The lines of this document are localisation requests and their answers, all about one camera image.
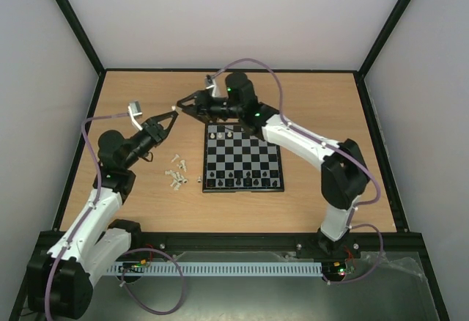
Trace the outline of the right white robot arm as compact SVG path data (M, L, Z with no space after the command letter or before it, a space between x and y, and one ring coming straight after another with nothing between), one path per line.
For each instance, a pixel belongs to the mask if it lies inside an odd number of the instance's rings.
M328 207L317 232L317 245L324 254L336 256L345 247L353 206L369 183L358 144L351 139L327 139L291 122L279 109L258 100L245 73L225 78L225 97L214 77L207 76L206 85L178 100L176 106L205 124L236 119L248 135L283 147L320 171L321 193Z

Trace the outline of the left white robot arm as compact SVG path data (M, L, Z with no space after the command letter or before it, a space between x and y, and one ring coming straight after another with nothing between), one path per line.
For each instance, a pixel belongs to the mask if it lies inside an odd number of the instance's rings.
M27 268L28 302L32 311L47 320L82 317L100 278L120 257L147 251L141 226L135 221L114 220L129 197L136 175L132 166L150 162L152 150L168 137L178 113L170 111L137 122L138 111L128 111L136 133L125 138L107 130L92 152L96 177L82 211L62 237L47 251L31 257Z

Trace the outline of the black grey chessboard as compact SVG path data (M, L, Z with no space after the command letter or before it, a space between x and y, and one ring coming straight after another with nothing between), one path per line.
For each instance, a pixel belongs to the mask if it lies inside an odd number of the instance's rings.
M227 138L231 131L233 136ZM223 139L218 139L218 133L224 133ZM260 140L248 135L242 126L235 122L218 122L205 125L204 129L204 160L203 160L202 191L204 193L234 193L234 192L283 192L284 175L281 163L281 150L278 145ZM235 171L242 170L242 185L236 186ZM270 182L270 170L279 171L278 186L275 188ZM209 178L209 173L215 172L215 178ZM227 178L227 172L233 173L233 178ZM247 171L251 172L252 184L259 179L259 185L245 187L243 179ZM208 187L207 181L215 180L215 187ZM217 185L222 179L224 185Z

